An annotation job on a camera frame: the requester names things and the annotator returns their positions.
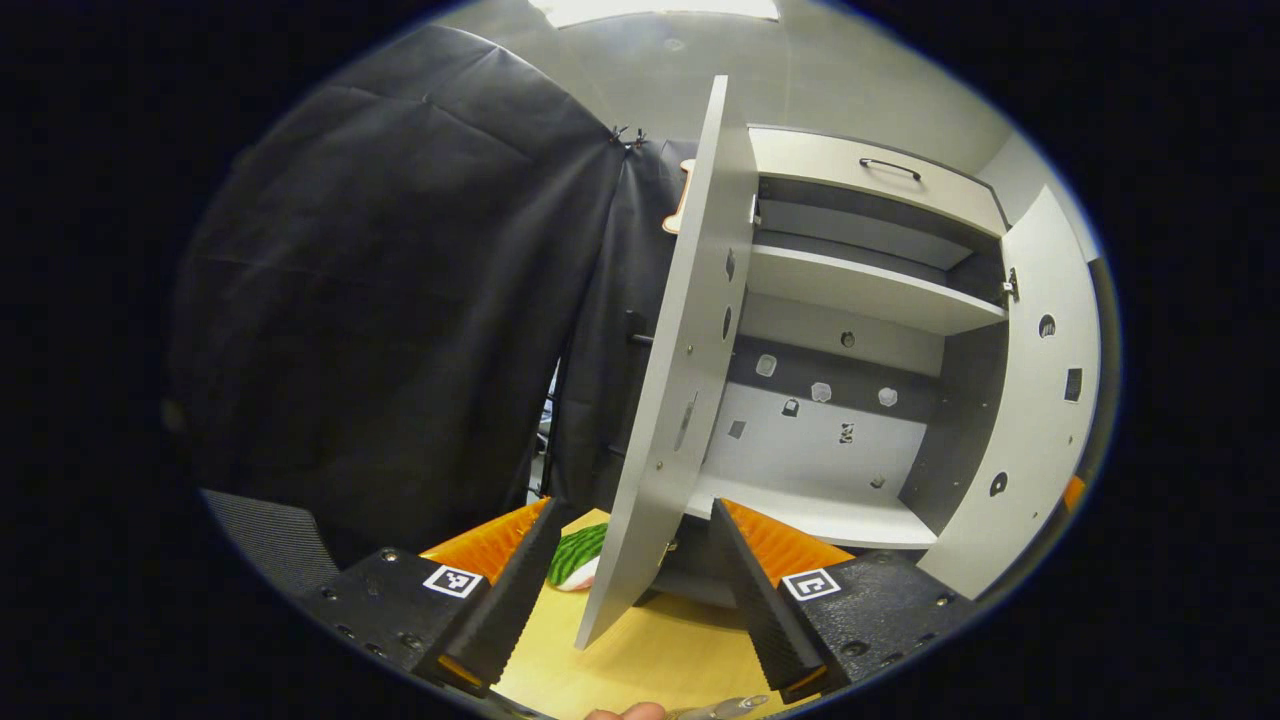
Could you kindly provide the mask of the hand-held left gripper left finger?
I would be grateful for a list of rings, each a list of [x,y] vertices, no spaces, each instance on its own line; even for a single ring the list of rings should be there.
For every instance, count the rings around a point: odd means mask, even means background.
[[[381,662],[484,698],[527,625],[564,524],[566,503],[540,498],[422,553],[379,550],[300,606]]]

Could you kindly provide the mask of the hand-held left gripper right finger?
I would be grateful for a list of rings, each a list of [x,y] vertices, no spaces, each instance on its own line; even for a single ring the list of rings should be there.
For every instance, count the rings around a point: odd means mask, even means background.
[[[762,671],[787,705],[874,682],[979,612],[899,552],[850,553],[728,498],[710,506],[710,538]]]

